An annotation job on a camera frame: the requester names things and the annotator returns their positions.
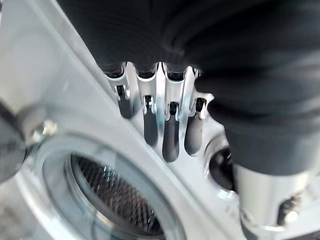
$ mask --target circular opening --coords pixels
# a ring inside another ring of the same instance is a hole
[[[215,182],[222,188],[236,191],[232,155],[229,147],[224,147],[214,153],[209,162],[209,172]]]
[[[76,154],[71,154],[70,163],[86,199],[113,225],[130,234],[163,236],[154,209],[113,168]]]

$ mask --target machined aluminum part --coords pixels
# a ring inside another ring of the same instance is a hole
[[[279,224],[281,205],[305,190],[310,173],[270,176],[239,165],[234,171],[241,222],[257,236],[284,231],[286,225]]]
[[[165,96],[166,77],[159,67],[155,99],[159,140],[150,147],[143,137],[142,111],[130,120],[121,117],[114,89],[57,1],[6,1],[0,53],[1,101],[17,116],[23,135],[31,137],[45,120],[58,126],[56,134],[29,153],[16,176],[25,201],[53,239],[92,240],[92,233],[110,239],[110,229],[116,228],[89,201],[83,204],[80,189],[68,186],[72,179],[65,175],[66,161],[71,153],[105,161],[125,176],[156,212],[165,239],[245,239],[238,197],[221,198],[221,189],[204,174],[205,148],[223,127],[206,117],[201,149],[195,156],[184,150],[194,88],[188,80],[194,81],[191,68],[183,88],[176,90],[183,95],[175,98],[171,92]],[[128,68],[128,80],[133,76],[137,84],[135,71]],[[130,96],[139,96],[129,84]],[[180,152],[172,163],[161,157],[168,101],[180,102]],[[297,223],[281,236],[286,239],[319,228],[319,207],[306,206]],[[119,234],[128,236],[121,230]]]
[[[120,100],[120,96],[117,91],[117,86],[123,86],[125,99],[130,99],[130,85],[128,81],[128,73],[127,73],[127,66],[126,63],[122,64],[123,74],[119,77],[109,77],[105,75],[106,79],[108,80],[111,88],[114,90],[116,98]]]

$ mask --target shiny metal surface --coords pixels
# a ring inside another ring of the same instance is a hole
[[[4,79],[0,80],[1,99],[18,116],[27,137],[31,137],[33,130],[46,119],[58,126],[58,133],[39,146],[36,154],[28,157],[16,176],[26,203],[48,235],[57,240],[90,240],[92,224],[106,225],[99,222],[100,219],[92,211],[83,211],[83,208],[72,204],[75,200],[68,181],[62,179],[65,179],[64,160],[70,151],[101,158],[106,152],[101,151],[104,148],[100,146],[107,146],[129,159],[154,184],[174,210],[187,239],[244,239],[238,198],[221,198],[220,189],[212,183],[212,179],[204,176],[205,147],[223,131],[223,127],[206,117],[203,146],[197,155],[191,157],[183,150],[192,81],[186,81],[183,89],[179,116],[181,151],[178,159],[168,164],[161,158],[167,107],[166,79],[161,71],[157,72],[156,98],[161,131],[159,143],[151,148],[143,138],[142,111],[130,121],[120,116],[113,89],[55,0],[9,0],[5,4],[5,18],[0,28],[0,74]],[[136,82],[136,73],[128,72],[128,76],[131,74],[133,78],[129,77],[129,80],[135,79]],[[51,161],[43,168],[49,156]],[[48,181],[44,180],[43,170],[51,172]],[[147,195],[152,193],[148,189],[144,191]],[[319,205],[308,206],[301,211],[298,222],[281,233],[282,239],[320,228]],[[81,235],[79,230],[85,231],[85,234]],[[105,240],[109,238],[104,228],[97,227],[95,230]],[[174,234],[173,230],[169,230],[169,235]]]
[[[122,68],[123,68],[123,74],[120,77],[112,78],[112,77],[105,75],[111,88],[114,90],[118,101],[120,101],[120,96],[117,91],[117,86],[123,86],[125,99],[127,99],[127,100],[130,99],[130,85],[129,85],[129,81],[128,81],[127,67],[126,67],[125,63],[122,64]]]
[[[289,176],[270,176],[234,166],[239,194],[241,222],[257,236],[284,231],[279,225],[282,203],[302,193],[309,182],[309,172]]]
[[[185,89],[185,82],[192,81],[194,78],[194,73],[191,67],[188,67],[185,73],[185,77],[183,80],[171,80],[168,77],[167,68],[165,65],[162,66],[164,69],[164,76],[165,76],[165,95],[164,95],[164,114],[165,120],[169,119],[169,105],[172,102],[178,103],[177,115],[176,120],[179,121],[179,115],[182,111],[182,101],[184,96],[184,89]]]

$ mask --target metal mesh filter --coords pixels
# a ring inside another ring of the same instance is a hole
[[[113,214],[140,231],[163,234],[154,210],[144,197],[111,167],[75,155],[71,160],[76,161],[93,193]]]

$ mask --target bolt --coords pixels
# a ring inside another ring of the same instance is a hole
[[[296,211],[290,211],[285,217],[284,221],[286,224],[291,224],[298,220],[299,214]]]
[[[45,120],[38,126],[32,134],[32,140],[35,143],[42,142],[46,137],[52,136],[57,132],[57,124],[51,120]]]

